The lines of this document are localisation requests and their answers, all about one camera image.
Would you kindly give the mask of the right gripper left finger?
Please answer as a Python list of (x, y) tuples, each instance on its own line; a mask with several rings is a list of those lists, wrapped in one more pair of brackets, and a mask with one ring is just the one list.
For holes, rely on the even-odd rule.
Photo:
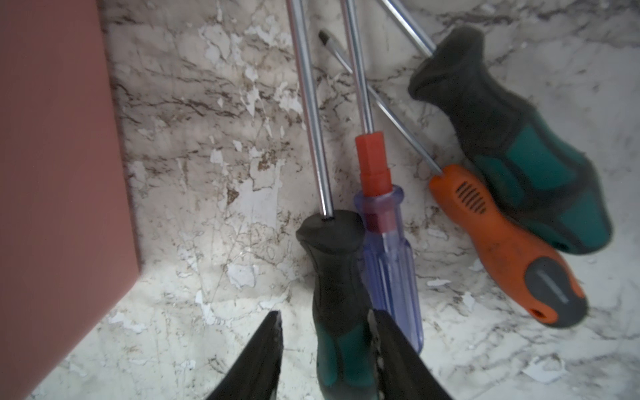
[(206, 400), (276, 399), (282, 360), (282, 317), (280, 311), (271, 311)]

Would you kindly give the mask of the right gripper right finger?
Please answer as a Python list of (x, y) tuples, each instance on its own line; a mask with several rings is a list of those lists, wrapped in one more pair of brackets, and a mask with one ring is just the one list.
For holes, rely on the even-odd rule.
[(452, 399), (428, 371), (389, 313), (371, 309), (368, 326), (380, 399)]

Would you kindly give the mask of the purple clear screwdriver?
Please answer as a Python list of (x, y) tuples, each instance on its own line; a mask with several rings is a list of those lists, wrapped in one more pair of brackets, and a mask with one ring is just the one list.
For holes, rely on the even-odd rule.
[(365, 282), (373, 307), (392, 316), (416, 352), (423, 349), (413, 250), (403, 232), (402, 188), (392, 183), (386, 146), (374, 127), (355, 2), (341, 2), (363, 133), (356, 137), (362, 190), (355, 205), (364, 220)]

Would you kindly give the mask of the orange grey screwdriver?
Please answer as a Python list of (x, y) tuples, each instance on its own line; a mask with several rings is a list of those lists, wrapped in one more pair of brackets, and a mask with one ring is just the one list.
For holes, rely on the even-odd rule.
[(483, 182), (466, 168), (440, 167), (373, 88), (378, 107), (435, 173), (429, 189), (441, 210), (470, 236), (495, 283), (533, 318), (571, 328), (588, 314), (588, 300), (565, 260), (550, 245), (505, 218)]

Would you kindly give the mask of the pink plastic storage box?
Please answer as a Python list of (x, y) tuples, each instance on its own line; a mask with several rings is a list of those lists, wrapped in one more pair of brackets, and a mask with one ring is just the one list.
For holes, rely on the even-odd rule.
[(138, 255), (95, 1), (1, 4), (1, 396), (130, 290)]

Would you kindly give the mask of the large green black screwdriver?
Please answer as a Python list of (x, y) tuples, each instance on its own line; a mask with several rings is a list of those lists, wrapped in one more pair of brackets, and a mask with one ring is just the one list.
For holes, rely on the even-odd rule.
[(409, 95), (445, 113), (501, 210), (562, 252), (604, 249), (613, 224), (595, 167), (490, 74), (483, 32), (461, 26), (435, 43), (400, 1), (384, 7), (425, 56)]

